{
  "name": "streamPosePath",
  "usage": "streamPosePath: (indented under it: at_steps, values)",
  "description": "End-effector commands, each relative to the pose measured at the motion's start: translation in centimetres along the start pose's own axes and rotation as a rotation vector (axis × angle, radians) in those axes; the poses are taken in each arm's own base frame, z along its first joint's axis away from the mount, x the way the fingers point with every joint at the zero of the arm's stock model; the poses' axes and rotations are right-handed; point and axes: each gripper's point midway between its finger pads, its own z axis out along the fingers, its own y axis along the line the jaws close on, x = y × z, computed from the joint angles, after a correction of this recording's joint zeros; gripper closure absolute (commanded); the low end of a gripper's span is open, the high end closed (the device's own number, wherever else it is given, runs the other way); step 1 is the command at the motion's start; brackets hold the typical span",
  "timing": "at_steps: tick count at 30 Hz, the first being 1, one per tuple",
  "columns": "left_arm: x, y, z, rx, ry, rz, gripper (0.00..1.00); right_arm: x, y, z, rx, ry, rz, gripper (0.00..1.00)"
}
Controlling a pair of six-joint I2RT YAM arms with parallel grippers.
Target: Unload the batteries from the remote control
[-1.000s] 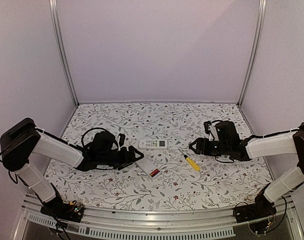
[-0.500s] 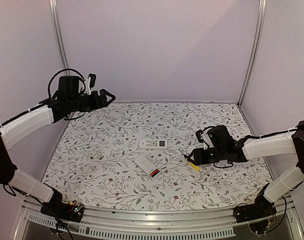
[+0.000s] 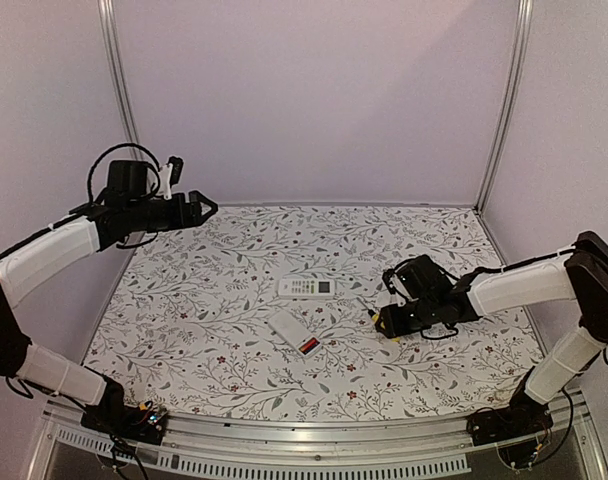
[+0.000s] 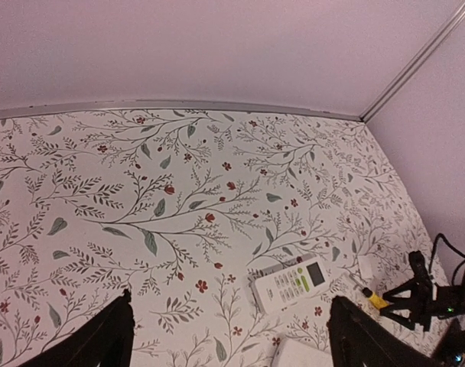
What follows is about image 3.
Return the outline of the yellow handled screwdriver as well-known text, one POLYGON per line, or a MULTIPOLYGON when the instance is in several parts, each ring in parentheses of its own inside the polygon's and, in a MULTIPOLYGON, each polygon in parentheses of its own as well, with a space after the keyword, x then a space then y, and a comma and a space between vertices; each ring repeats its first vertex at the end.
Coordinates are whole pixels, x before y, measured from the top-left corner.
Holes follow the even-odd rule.
POLYGON ((380 321, 379 311, 374 307, 369 306, 362 298, 356 297, 355 300, 363 307, 363 309, 367 312, 368 316, 371 318, 376 330, 380 333, 383 332, 384 326, 380 321))

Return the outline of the plain white remote control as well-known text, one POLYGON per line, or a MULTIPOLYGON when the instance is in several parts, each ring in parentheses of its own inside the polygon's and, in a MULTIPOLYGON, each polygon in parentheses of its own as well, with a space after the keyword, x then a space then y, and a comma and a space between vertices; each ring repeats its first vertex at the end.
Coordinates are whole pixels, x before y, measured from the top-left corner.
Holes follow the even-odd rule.
POLYGON ((267 324, 301 358, 311 358, 322 349, 318 337, 289 312, 276 313, 267 324))

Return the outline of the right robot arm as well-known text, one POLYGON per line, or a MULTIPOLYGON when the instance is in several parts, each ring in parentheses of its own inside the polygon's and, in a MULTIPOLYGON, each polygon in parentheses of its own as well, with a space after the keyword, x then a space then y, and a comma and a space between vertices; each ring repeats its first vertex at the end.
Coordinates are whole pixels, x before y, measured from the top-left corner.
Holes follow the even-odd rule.
POLYGON ((421 255, 386 270, 382 281, 391 298, 380 307, 375 329, 389 339, 437 324, 454 336, 458 324, 500 311, 557 300, 578 304, 578 326, 526 375, 502 412, 501 427, 511 436, 536 424, 538 404, 550 402, 608 346, 608 245, 593 231, 554 253, 461 277, 421 255))

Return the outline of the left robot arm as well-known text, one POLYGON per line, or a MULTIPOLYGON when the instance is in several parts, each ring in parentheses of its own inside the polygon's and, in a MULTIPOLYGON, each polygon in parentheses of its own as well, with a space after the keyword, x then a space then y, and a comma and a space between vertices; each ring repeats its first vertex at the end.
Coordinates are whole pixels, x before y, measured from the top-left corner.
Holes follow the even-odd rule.
POLYGON ((0 254, 0 377, 19 379, 85 406, 112 434, 132 426, 132 412, 109 396, 102 375, 36 344, 23 333, 16 308, 43 284, 78 261, 121 244, 134 233, 198 227, 218 211, 197 190, 176 193, 183 161, 165 165, 113 160, 99 195, 0 254))

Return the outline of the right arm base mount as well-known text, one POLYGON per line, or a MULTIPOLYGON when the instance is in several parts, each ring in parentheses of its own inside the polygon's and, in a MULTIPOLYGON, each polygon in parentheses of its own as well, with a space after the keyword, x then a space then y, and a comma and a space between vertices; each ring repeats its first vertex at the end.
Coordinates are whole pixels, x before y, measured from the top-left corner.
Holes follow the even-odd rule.
POLYGON ((466 431, 475 446, 506 442, 496 453, 514 471, 535 465, 549 444, 552 427, 547 410, 529 416, 524 409, 484 407, 466 417, 466 431))

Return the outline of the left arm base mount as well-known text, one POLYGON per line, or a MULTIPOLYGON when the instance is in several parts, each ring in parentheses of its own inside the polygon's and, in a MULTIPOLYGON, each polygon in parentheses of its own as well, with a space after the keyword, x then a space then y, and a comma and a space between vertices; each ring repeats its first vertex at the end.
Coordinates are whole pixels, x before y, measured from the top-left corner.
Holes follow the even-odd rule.
POLYGON ((168 410, 151 401, 139 406, 88 406, 81 419, 84 428, 151 445, 162 444, 167 423, 168 410))

